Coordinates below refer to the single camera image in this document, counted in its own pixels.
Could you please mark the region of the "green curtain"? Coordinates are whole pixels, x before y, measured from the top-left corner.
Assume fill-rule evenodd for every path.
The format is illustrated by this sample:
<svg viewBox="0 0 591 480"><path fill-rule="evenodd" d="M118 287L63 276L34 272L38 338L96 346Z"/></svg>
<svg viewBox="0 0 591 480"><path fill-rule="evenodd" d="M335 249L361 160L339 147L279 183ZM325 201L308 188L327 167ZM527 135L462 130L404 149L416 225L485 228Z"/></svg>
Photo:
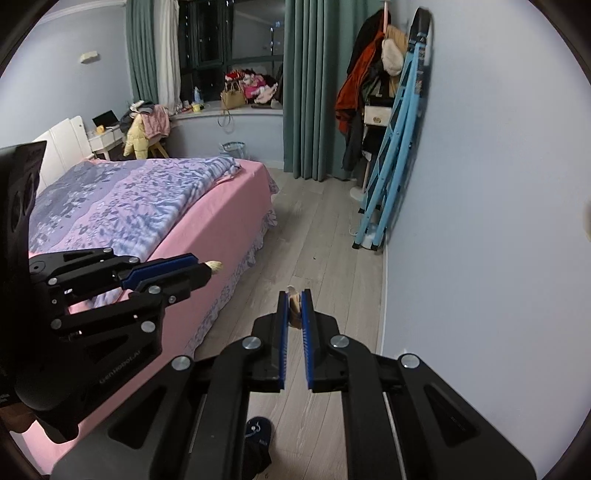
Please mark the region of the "green curtain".
<svg viewBox="0 0 591 480"><path fill-rule="evenodd" d="M125 7L127 55L135 102L154 101L158 96L153 7L150 0L128 0Z"/></svg>
<svg viewBox="0 0 591 480"><path fill-rule="evenodd" d="M349 179L335 101L356 35L378 1L287 1L283 53L283 165L294 177Z"/></svg>

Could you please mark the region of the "pink sheeted bed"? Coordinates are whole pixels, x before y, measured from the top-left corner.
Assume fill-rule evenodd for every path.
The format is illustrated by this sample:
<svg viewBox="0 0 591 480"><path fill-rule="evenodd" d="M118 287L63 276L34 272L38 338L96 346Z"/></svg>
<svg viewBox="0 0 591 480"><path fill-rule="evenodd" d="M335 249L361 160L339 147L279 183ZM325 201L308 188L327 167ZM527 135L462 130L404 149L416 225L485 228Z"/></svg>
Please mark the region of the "pink sheeted bed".
<svg viewBox="0 0 591 480"><path fill-rule="evenodd" d="M175 354L190 355L206 334L218 310L228 303L235 282L242 275L242 267L259 249L266 229L274 222L271 204L270 174L263 164L240 160L240 169L232 178L219 180L204 196L194 203L164 237L151 257L153 259L192 253L201 260L221 260L225 270L221 279L212 280L202 293L191 297L165 314L162 352L130 378L103 404L80 424L80 434L72 441L55 443L41 425L33 423L22 434L9 434L17 450L33 467L33 473L51 473L53 467L77 441L98 425L133 392L149 380ZM17 298L14 280L8 279L7 237L12 235L7 187L1 187L1 368L25 354L34 354L33 340L25 326L27 320L24 293Z"/></svg>

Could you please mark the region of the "trash bin with plastic bag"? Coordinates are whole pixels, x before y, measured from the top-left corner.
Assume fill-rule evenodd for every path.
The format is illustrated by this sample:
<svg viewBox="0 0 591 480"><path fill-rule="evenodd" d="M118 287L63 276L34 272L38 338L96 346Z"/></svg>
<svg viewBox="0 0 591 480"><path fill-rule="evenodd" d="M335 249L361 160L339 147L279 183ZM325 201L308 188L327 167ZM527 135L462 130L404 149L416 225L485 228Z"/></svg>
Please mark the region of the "trash bin with plastic bag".
<svg viewBox="0 0 591 480"><path fill-rule="evenodd" d="M219 145L219 151L222 155L228 155L235 159L247 159L249 155L246 152L246 145L244 142L231 141Z"/></svg>

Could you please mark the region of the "white padded headboard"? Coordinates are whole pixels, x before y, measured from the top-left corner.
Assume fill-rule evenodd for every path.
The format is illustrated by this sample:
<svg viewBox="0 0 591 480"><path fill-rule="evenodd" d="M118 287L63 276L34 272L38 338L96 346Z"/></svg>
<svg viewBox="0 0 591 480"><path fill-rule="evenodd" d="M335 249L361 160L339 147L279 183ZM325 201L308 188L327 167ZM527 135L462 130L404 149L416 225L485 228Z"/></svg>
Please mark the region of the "white padded headboard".
<svg viewBox="0 0 591 480"><path fill-rule="evenodd" d="M60 179L78 163L93 158L81 116L66 118L35 139L45 141L37 194Z"/></svg>

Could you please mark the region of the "pile of clothes on sill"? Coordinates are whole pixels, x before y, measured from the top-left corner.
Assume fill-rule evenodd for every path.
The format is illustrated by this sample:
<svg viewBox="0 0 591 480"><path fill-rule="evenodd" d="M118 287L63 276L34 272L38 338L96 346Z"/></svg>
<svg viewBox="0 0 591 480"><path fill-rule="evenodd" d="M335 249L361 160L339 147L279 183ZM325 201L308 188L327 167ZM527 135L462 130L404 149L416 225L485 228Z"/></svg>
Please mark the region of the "pile of clothes on sill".
<svg viewBox="0 0 591 480"><path fill-rule="evenodd" d="M243 92L245 92L246 105L263 109L280 109L283 107L283 104L281 104L281 100L283 100L283 83L274 79L273 76L259 74L252 69L238 69L232 70L224 76L224 86L230 80L240 81Z"/></svg>

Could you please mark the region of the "white sheer curtain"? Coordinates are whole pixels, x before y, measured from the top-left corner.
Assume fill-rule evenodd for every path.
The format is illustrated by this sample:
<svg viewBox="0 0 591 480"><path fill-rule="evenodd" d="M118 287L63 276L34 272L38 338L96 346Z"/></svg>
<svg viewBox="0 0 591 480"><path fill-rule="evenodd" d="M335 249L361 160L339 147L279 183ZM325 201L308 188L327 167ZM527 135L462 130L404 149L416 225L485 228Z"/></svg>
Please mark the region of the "white sheer curtain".
<svg viewBox="0 0 591 480"><path fill-rule="evenodd" d="M153 5L158 103L170 114L175 114L181 107L178 56L179 5L174 0L156 0Z"/></svg>

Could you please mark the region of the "yellowish trash piece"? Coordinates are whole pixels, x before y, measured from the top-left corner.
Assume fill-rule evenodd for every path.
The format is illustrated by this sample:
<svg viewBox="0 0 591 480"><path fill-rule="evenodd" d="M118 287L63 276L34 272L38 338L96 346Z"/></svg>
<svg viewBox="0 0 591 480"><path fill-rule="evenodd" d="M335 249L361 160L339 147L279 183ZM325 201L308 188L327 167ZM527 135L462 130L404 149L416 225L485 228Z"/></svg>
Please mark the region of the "yellowish trash piece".
<svg viewBox="0 0 591 480"><path fill-rule="evenodd" d="M221 270L223 269L223 264L220 261L215 261L215 260L207 261L207 263L205 263L205 265L207 265L207 267L211 270L212 274L216 274L218 272L221 272Z"/></svg>

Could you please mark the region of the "tan handbag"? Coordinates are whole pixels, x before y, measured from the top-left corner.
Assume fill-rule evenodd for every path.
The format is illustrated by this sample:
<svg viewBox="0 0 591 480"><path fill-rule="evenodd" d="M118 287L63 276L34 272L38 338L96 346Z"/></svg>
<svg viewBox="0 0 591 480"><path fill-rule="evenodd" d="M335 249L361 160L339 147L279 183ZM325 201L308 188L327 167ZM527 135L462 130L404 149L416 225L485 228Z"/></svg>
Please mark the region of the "tan handbag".
<svg viewBox="0 0 591 480"><path fill-rule="evenodd" d="M245 92L239 80L230 80L225 83L221 91L221 114L217 118L217 124L221 129L229 133L232 125L231 112L245 107L247 104Z"/></svg>

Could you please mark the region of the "white wall lamp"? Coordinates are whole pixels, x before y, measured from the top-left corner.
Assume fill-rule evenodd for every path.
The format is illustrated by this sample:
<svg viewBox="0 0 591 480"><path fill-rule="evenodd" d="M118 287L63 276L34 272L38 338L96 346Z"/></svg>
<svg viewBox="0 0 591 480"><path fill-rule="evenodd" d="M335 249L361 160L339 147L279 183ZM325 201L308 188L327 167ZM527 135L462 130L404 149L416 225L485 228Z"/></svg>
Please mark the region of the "white wall lamp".
<svg viewBox="0 0 591 480"><path fill-rule="evenodd" d="M100 54L97 51L89 51L89 52L83 53L79 57L79 62L81 64L89 64L89 63L98 61L99 59L100 59Z"/></svg>

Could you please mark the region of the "beige trash piece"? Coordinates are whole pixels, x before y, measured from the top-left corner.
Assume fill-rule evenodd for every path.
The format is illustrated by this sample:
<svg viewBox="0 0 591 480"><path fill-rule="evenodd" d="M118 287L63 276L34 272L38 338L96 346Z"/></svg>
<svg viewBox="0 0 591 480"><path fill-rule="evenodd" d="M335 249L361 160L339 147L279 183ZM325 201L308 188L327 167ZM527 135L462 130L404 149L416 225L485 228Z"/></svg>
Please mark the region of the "beige trash piece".
<svg viewBox="0 0 591 480"><path fill-rule="evenodd" d="M301 330L303 327L303 314L301 313L301 291L290 285L287 287L288 323L290 327Z"/></svg>

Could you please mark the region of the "chair piled with clothes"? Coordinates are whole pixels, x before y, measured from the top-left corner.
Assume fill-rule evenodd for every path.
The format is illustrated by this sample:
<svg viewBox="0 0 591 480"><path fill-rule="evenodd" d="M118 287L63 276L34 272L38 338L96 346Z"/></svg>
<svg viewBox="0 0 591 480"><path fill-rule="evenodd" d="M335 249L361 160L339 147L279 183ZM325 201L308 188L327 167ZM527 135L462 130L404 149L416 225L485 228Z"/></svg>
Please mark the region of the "chair piled with clothes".
<svg viewBox="0 0 591 480"><path fill-rule="evenodd" d="M167 109L151 101L132 103L119 121L123 134L123 156L147 159L150 152L167 158L161 141L169 136L170 121Z"/></svg>

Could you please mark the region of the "green curtain right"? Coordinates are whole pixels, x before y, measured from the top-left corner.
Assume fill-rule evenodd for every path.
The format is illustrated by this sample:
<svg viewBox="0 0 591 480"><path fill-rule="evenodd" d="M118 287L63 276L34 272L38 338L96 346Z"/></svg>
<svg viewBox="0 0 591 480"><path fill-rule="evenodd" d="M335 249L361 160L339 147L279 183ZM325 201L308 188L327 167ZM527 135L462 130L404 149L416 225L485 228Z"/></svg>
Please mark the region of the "green curtain right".
<svg viewBox="0 0 591 480"><path fill-rule="evenodd" d="M356 35L378 1L287 1L283 53L283 165L294 177L349 179L335 101Z"/></svg>

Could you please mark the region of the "coat rack with clothes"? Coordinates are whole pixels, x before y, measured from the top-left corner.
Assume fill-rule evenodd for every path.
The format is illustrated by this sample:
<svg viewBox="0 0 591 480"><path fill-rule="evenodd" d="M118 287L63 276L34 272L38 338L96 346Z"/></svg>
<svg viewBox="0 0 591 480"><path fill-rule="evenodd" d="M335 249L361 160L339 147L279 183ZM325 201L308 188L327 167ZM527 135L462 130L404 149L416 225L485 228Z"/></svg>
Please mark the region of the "coat rack with clothes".
<svg viewBox="0 0 591 480"><path fill-rule="evenodd" d="M408 45L407 34L392 24L388 1L367 18L353 44L346 80L335 102L335 118L346 138L342 168L356 180L349 191L356 201L367 189L386 130L363 123L363 109L366 105L393 107Z"/></svg>

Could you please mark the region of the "white desk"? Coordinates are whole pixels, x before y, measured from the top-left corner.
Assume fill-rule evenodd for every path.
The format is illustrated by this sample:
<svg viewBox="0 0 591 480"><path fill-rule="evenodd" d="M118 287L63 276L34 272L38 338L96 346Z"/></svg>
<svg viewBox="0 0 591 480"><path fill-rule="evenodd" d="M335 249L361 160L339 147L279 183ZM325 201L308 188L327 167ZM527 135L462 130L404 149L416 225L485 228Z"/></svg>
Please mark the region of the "white desk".
<svg viewBox="0 0 591 480"><path fill-rule="evenodd" d="M123 134L118 126L109 127L102 133L87 133L90 149L97 157L110 159L110 151L124 143Z"/></svg>

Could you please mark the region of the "black laptop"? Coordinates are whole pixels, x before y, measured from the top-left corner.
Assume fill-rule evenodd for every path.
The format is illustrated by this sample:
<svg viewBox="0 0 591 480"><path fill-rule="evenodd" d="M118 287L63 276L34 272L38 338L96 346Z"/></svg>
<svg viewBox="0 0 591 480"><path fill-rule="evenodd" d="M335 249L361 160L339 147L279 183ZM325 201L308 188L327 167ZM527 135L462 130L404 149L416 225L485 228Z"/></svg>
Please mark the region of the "black laptop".
<svg viewBox="0 0 591 480"><path fill-rule="evenodd" d="M96 128L104 127L105 129L107 129L119 125L119 119L112 110L108 110L96 117L93 117L92 122Z"/></svg>

